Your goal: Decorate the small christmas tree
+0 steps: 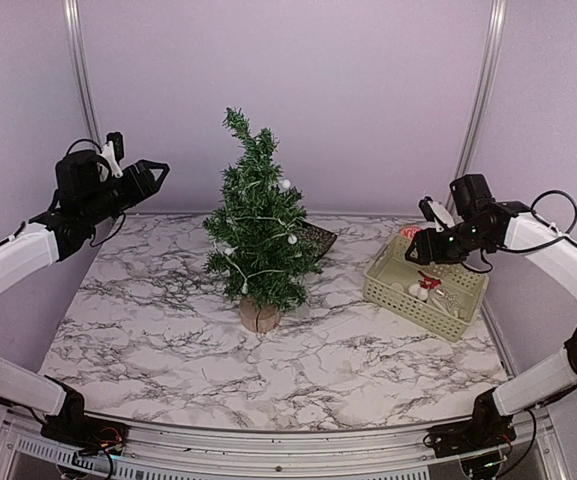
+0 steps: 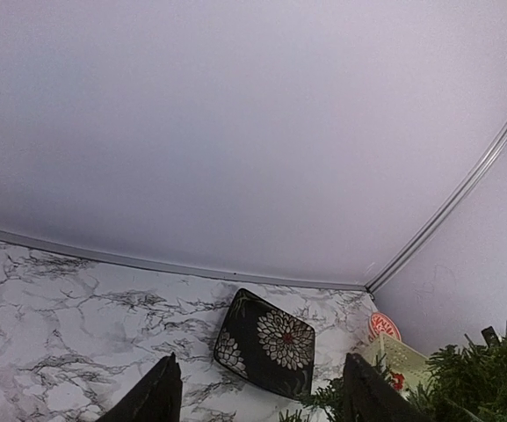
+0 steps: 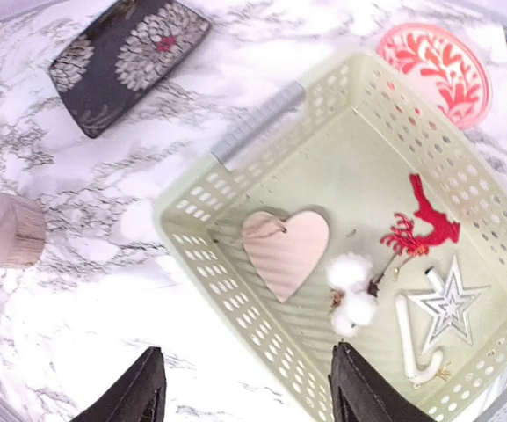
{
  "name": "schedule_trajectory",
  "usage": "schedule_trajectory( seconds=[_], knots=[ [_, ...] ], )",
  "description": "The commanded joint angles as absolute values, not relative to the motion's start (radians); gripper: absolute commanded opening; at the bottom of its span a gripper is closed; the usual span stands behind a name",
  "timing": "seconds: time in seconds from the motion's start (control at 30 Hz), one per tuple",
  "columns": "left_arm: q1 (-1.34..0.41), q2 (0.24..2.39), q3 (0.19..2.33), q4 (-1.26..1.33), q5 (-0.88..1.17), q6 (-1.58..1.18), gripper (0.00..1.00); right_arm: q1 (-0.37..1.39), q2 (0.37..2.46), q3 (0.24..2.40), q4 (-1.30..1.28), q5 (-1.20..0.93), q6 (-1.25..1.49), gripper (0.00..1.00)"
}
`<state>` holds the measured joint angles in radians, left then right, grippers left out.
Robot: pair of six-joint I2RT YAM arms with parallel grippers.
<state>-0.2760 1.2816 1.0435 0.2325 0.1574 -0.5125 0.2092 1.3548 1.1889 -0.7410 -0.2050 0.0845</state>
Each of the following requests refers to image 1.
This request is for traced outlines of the white ball string lights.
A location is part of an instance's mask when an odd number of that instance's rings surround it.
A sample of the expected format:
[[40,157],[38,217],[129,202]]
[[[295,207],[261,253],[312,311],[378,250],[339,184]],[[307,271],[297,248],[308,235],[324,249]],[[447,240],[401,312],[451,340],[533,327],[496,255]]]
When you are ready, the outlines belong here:
[[228,276],[226,292],[266,303],[295,302],[312,265],[297,229],[301,192],[285,178],[228,178],[222,203],[203,222],[214,244],[207,269]]

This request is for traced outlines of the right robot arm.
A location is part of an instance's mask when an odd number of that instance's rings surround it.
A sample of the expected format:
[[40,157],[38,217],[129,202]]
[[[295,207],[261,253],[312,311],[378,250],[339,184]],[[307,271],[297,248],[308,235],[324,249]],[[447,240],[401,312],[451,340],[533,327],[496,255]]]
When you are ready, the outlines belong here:
[[[463,264],[473,251],[520,255],[561,285],[577,301],[577,242],[569,230],[547,222],[533,205],[498,201],[485,177],[466,174],[450,185],[461,220],[440,217],[442,206],[424,198],[419,206],[433,227],[418,231],[405,257],[418,265]],[[483,448],[502,431],[502,419],[577,387],[577,327],[561,349],[514,379],[481,396],[463,438]]]

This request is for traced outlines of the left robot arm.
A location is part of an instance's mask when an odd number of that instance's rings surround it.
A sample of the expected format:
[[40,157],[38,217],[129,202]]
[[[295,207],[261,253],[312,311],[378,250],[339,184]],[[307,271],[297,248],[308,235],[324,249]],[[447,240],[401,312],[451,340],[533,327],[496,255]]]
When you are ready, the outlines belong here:
[[[48,209],[0,241],[0,295],[35,272],[62,262],[92,242],[99,224],[152,197],[170,172],[166,163],[139,160],[127,167],[107,143],[68,152],[56,164],[57,188]],[[73,389],[0,357],[0,400],[54,420],[74,445],[93,438],[94,423]]]

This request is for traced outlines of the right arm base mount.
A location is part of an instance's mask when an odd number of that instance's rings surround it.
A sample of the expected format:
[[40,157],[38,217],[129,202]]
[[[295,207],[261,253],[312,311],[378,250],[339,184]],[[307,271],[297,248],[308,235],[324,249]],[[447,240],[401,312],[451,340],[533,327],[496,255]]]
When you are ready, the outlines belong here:
[[431,427],[423,444],[437,458],[510,444],[517,438],[512,422],[512,415],[499,413],[490,389],[475,398],[469,419]]

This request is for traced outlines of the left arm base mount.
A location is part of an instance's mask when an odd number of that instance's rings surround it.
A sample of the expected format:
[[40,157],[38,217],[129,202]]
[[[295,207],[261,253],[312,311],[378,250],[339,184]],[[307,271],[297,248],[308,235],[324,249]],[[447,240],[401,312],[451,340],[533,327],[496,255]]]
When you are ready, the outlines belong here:
[[46,415],[41,435],[45,438],[96,452],[122,447],[128,426],[122,422],[91,417],[85,413],[82,394],[63,385],[64,402],[56,415]]

